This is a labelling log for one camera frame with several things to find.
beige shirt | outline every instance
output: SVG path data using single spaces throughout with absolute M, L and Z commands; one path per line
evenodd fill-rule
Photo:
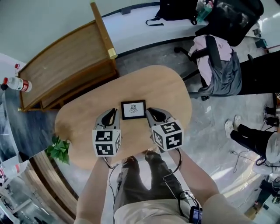
M 176 199 L 143 201 L 119 208 L 114 216 L 115 224 L 186 224 L 189 223 L 189 205 L 181 201 L 180 216 Z M 244 214 L 232 207 L 227 199 L 217 194 L 209 198 L 203 206 L 203 224 L 253 224 Z M 92 224 L 87 220 L 76 220 L 74 224 Z

marble floor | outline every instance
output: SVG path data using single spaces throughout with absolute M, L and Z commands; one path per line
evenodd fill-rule
M 166 65 L 182 77 L 196 70 L 196 65 L 182 53 L 173 52 L 175 46 L 189 49 L 192 40 L 174 42 L 159 45 L 149 49 L 131 53 L 117 58 L 117 67 L 121 75 L 126 75 L 137 69 L 149 65 Z M 238 53 L 240 62 L 247 60 L 247 54 L 253 58 L 264 54 L 262 49 L 257 49 L 252 38 L 245 38 L 243 42 L 234 48 Z M 198 90 L 201 87 L 200 77 L 195 76 L 186 81 L 188 91 Z M 207 101 L 192 99 L 192 119 L 185 134 L 183 150 L 201 166 L 217 183 L 219 190 L 232 205 L 241 212 L 245 212 L 255 201 L 259 194 L 258 188 L 263 176 L 252 171 L 253 161 L 258 156 L 253 152 L 247 152 L 245 148 L 233 140 L 227 139 L 224 132 L 224 123 L 232 119 L 236 114 L 242 116 L 242 123 L 256 129 L 263 126 L 263 107 L 272 105 L 271 94 L 231 96 L 224 98 L 211 97 Z M 232 151 L 242 153 L 237 162 L 237 156 Z M 162 154 L 170 169 L 175 169 L 175 164 L 168 154 Z M 61 164 L 58 166 L 70 185 L 80 195 L 90 171 L 82 170 L 70 163 L 70 166 Z M 147 188 L 151 187 L 151 175 L 144 158 L 139 158 L 141 178 Z M 116 178 L 120 172 L 120 166 L 116 168 L 111 177 L 111 183 L 116 189 Z M 176 177 L 181 182 L 183 189 L 188 189 L 179 172 Z M 107 189 L 106 202 L 102 215 L 102 223 L 112 223 L 113 198 L 110 188 Z

black bag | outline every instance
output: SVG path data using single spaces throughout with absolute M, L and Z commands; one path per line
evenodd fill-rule
M 160 0 L 160 10 L 155 18 L 147 20 L 146 24 L 148 26 L 164 26 L 163 23 L 149 25 L 148 21 L 189 19 L 193 25 L 196 25 L 196 5 L 197 0 Z

small framed picture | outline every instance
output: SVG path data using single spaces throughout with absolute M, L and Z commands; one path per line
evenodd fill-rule
M 121 102 L 122 105 L 122 119 L 137 119 L 146 117 L 146 101 L 126 101 Z

green plant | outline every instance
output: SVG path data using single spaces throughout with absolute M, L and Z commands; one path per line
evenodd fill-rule
M 57 158 L 63 163 L 69 164 L 68 149 L 69 144 L 67 141 L 62 141 L 60 137 L 52 137 L 53 145 L 50 145 L 45 151 L 51 158 Z

